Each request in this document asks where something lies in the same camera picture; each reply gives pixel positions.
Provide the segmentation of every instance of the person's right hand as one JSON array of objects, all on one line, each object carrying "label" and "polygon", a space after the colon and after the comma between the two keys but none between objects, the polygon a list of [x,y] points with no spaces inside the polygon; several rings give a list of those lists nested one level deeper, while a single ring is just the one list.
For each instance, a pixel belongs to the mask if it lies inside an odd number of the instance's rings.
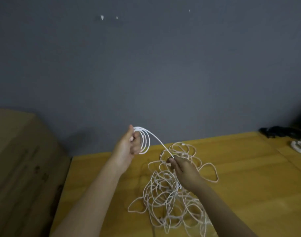
[{"label": "person's right hand", "polygon": [[175,169],[180,184],[195,194],[204,180],[194,164],[176,155],[174,158],[168,158],[166,162],[171,164],[172,169]]}]

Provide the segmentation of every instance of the left arm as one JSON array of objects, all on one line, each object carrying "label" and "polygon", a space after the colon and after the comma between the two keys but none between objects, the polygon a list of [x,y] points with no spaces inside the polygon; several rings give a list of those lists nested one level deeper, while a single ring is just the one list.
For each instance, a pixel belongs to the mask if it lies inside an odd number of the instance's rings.
[{"label": "left arm", "polygon": [[140,152],[139,133],[133,132],[130,125],[96,179],[51,237],[99,236],[119,178],[129,167],[134,154]]}]

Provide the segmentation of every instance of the hand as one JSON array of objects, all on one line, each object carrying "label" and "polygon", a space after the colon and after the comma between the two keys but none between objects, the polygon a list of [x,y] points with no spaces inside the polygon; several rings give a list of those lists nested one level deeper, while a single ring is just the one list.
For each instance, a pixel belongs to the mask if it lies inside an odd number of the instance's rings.
[{"label": "hand", "polygon": [[110,160],[119,169],[120,174],[123,174],[129,167],[134,155],[141,151],[141,138],[139,132],[134,132],[133,126],[130,125],[128,131],[117,142],[111,154]]},{"label": "hand", "polygon": [[172,170],[175,169],[177,178],[184,188],[194,194],[200,189],[203,178],[189,160],[174,155],[174,158],[170,157],[166,162],[171,163]]}]

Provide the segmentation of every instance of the wooden surface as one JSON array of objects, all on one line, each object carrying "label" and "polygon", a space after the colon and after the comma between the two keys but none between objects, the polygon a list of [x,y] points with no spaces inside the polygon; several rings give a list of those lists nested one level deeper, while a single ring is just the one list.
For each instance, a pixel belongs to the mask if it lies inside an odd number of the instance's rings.
[{"label": "wooden surface", "polygon": [[[288,144],[291,139],[266,139],[256,132],[187,141],[204,162],[216,165],[220,180],[210,186],[259,236],[301,236],[301,154]],[[129,213],[127,207],[141,195],[150,178],[147,164],[157,160],[162,146],[137,155],[120,179],[100,236],[187,236],[184,227],[153,228],[149,216]],[[75,157],[54,219],[54,230],[98,174],[110,153]],[[214,177],[212,169],[200,171]],[[136,209],[143,209],[142,201]],[[213,228],[208,229],[209,236]]]}]

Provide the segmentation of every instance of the wall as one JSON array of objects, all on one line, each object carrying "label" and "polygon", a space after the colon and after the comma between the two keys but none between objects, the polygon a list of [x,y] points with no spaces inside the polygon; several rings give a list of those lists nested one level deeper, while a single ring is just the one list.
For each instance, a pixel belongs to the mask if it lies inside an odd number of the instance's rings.
[{"label": "wall", "polygon": [[0,107],[38,113],[72,155],[130,123],[165,143],[287,125],[301,0],[0,0]]}]

